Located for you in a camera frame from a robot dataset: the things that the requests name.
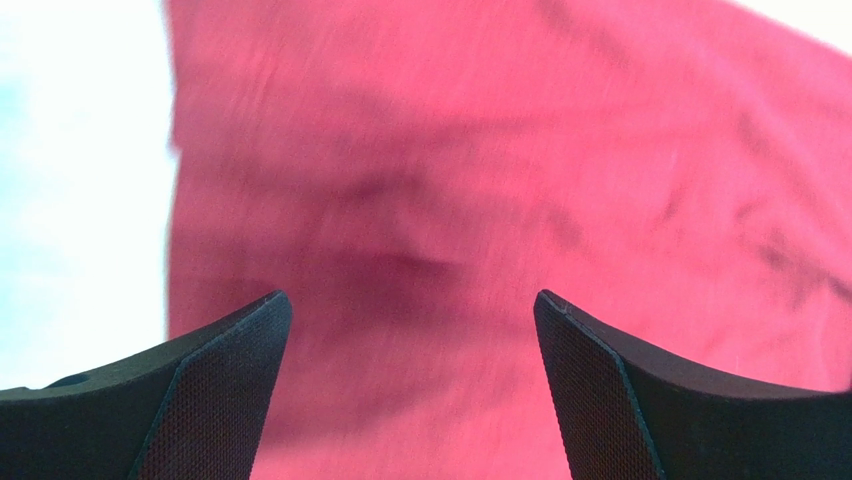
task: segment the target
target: mesh texture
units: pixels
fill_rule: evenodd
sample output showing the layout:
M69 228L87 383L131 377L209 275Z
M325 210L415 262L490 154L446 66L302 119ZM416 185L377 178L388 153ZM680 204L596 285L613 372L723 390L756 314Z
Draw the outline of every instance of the mesh texture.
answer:
M662 480L619 357L547 299L536 329L574 480Z
M283 354L261 309L188 357L131 479L238 480L251 475Z

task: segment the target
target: pink cloth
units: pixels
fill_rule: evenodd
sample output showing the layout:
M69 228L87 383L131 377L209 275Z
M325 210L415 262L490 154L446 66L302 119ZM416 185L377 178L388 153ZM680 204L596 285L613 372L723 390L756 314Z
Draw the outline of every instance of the pink cloth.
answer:
M295 309L255 478L568 478L543 288L849 386L850 59L712 0L170 7L171 335Z

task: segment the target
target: black plastic piece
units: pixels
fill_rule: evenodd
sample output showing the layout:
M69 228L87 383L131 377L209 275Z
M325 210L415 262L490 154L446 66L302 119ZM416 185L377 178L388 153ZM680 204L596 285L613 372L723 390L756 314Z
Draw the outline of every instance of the black plastic piece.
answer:
M47 388L0 391L0 478L248 479L291 315L274 292Z
M575 480L852 478L852 393L700 365L549 291L535 319Z

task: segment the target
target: wrinkled fabric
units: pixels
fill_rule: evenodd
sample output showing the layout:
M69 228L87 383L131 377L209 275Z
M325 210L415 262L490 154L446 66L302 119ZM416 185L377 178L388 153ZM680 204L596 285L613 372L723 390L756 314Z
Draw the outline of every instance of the wrinkled fabric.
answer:
M170 335L294 306L254 478L568 478L543 288L712 367L849 386L848 58L710 0L170 19Z

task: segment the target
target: white background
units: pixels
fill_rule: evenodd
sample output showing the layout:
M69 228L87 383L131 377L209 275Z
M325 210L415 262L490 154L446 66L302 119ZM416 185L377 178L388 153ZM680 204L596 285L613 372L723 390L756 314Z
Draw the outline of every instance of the white background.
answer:
M846 2L739 3L852 52ZM0 0L0 389L165 338L166 33L158 0Z

